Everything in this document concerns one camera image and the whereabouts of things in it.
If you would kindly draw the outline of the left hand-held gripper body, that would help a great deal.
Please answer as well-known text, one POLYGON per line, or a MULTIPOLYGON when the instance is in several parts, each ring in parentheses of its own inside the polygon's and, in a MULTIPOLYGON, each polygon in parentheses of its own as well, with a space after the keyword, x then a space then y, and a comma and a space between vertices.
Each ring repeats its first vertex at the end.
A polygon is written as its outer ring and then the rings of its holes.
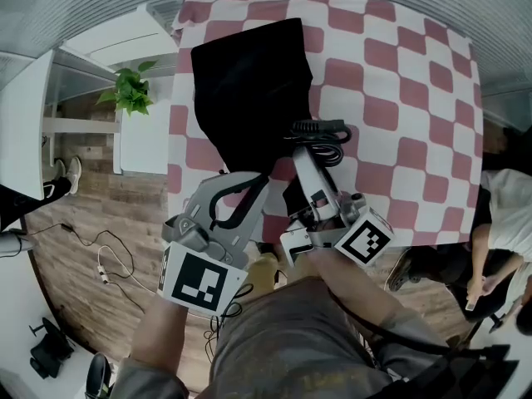
POLYGON ((166 247, 157 294, 185 308, 221 316, 248 276, 246 253, 228 250, 187 216, 168 219, 162 238, 166 247))

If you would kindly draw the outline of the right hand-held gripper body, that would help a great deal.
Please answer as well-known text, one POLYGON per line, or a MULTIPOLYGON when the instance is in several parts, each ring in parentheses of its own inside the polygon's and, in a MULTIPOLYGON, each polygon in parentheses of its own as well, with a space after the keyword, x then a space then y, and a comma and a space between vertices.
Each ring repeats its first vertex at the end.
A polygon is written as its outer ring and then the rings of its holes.
POLYGON ((320 219, 314 209, 300 213, 280 236, 290 266, 299 255, 335 249, 361 267, 379 258, 394 240, 393 228, 360 193, 344 195, 337 214, 320 219))

